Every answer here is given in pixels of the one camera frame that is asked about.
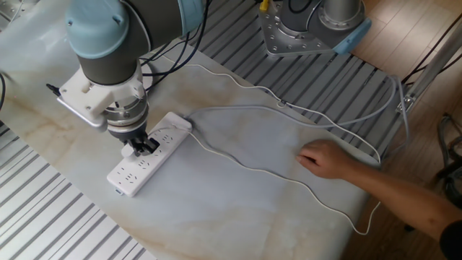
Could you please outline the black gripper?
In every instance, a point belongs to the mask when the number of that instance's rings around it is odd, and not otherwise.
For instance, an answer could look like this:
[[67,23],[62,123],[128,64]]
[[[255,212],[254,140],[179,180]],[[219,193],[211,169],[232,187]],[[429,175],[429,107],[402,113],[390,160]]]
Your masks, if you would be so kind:
[[123,143],[127,143],[133,148],[136,156],[143,155],[144,152],[155,152],[160,143],[153,138],[145,137],[147,124],[143,123],[137,127],[128,128],[108,126],[108,132]]

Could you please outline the person's bare hand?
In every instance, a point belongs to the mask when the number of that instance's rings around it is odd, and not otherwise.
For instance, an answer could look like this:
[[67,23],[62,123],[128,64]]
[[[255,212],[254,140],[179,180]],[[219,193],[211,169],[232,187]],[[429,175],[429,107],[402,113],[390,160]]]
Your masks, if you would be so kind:
[[327,179],[344,179],[357,166],[337,143],[323,139],[305,144],[296,160],[315,176]]

